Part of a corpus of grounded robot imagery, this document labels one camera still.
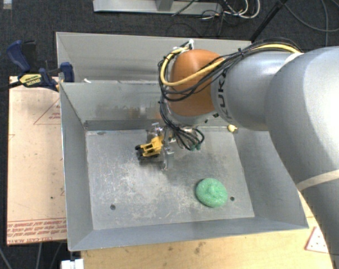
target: black cable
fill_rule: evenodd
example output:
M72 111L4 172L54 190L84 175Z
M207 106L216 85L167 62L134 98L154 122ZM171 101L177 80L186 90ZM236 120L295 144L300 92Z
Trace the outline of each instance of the black cable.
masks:
M294 49L300 51L300 49L293 44L291 41L289 41L288 39L267 39L265 41L257 41L255 43L253 43L252 45L246 47L243 50L240 50L234 54L229 54L229 55L224 55L224 56L220 56L215 58L214 60L212 60L210 63L208 63L205 67L207 67L209 64L213 63L214 61L218 60L221 57L227 57L220 65L218 65L215 69L213 69L210 73L208 73L207 75L205 75L204 77L202 77L195 85L188 87L184 90L176 90L175 88L171 87L174 90L169 90L167 86L164 86L161 82L161 79L159 78L159 85L161 88L161 92L162 95L164 97L164 99L168 100L168 101L181 101L184 100L186 98L188 98L189 96L196 94L202 90L204 90L207 86L209 86L211 83L214 82L214 80L216 80L218 77L216 77L215 79L212 79L212 81L210 83L208 83L206 86L204 86L202 89L196 91L203 83L207 82L210 78L212 78L213 76L215 76L217 73L219 72L224 72L224 70L229 67L232 67L236 62L238 62L241 58L243 58L244 56L247 57L248 55L257 53L257 52L262 52L262 51L268 51L268 50L281 50L278 48L263 48L263 49L257 49L258 47L260 47L261 45L267 45L267 44L282 44L282 45L288 45L293 47ZM168 97L169 94L172 95L182 95L180 98L170 98Z
M190 5L192 5L194 2L195 2L195 0L191 0L186 6L184 6L182 9L180 9L178 12L174 13L174 14L172 15L172 17L173 17L173 16L176 16L176 15L178 15L178 14L180 14L180 13L182 13L184 10L186 10L186 9L187 9Z

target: metal stand base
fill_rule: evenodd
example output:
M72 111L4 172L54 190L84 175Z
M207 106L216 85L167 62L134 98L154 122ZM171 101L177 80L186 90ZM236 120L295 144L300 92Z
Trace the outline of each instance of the metal stand base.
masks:
M156 0L94 0L94 12L132 12L132 13L158 13L174 14L185 7L189 2L174 1L170 10L159 11ZM213 10L221 12L222 8L217 3L193 2L182 14L201 15L204 11Z

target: yellow clamp label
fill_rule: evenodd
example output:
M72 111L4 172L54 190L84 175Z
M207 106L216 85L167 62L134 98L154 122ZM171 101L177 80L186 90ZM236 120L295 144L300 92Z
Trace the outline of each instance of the yellow clamp label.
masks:
M26 85L27 87L32 86L34 84L38 84L41 82L41 75L40 74L26 74L23 75L19 81Z

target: cardboard sheet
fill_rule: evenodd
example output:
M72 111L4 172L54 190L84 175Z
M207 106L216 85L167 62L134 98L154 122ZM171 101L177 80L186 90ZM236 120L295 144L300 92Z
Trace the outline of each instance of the cardboard sheet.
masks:
M59 94L9 93L7 245L65 240Z

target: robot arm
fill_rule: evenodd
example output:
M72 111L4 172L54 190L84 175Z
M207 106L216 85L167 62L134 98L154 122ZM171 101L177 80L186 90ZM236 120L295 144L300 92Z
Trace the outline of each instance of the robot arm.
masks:
M339 264L339 47L303 54L269 41L227 56L175 51L160 64L165 118L194 128L217 113L238 128L269 131Z

